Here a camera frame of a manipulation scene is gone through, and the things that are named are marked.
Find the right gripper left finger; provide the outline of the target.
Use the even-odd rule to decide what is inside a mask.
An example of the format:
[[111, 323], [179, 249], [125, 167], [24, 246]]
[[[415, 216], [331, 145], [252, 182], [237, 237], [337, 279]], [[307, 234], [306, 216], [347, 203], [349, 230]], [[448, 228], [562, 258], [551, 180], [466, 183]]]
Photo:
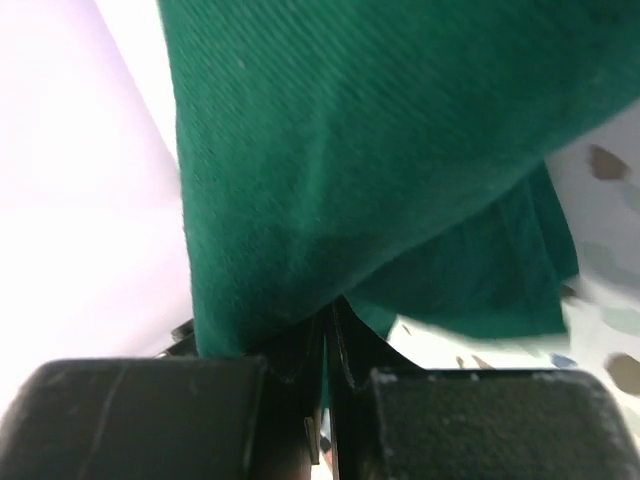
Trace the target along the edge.
[[324, 317], [236, 359], [39, 367], [1, 423], [5, 479], [307, 479], [319, 460]]

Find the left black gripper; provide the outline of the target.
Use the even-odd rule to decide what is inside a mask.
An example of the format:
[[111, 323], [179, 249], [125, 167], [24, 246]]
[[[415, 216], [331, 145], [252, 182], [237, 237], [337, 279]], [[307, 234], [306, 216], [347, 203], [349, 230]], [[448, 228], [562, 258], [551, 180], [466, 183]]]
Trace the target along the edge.
[[173, 343], [159, 353], [160, 358], [198, 356], [193, 320], [189, 320], [172, 330], [171, 338]]

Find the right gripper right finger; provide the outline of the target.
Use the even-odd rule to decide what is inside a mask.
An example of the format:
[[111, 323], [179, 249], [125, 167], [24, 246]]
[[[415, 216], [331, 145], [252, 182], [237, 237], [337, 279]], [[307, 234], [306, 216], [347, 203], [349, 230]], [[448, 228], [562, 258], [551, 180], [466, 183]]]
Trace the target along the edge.
[[639, 454], [593, 376], [427, 370], [339, 298], [325, 317], [338, 479], [635, 479]]

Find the green surgical cloth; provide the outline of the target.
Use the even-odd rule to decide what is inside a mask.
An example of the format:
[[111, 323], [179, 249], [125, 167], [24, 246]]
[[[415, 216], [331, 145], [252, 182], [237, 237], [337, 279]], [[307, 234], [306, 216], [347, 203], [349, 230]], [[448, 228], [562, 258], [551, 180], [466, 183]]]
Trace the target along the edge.
[[163, 1], [195, 337], [237, 357], [338, 297], [564, 334], [545, 158], [639, 95], [635, 1]]

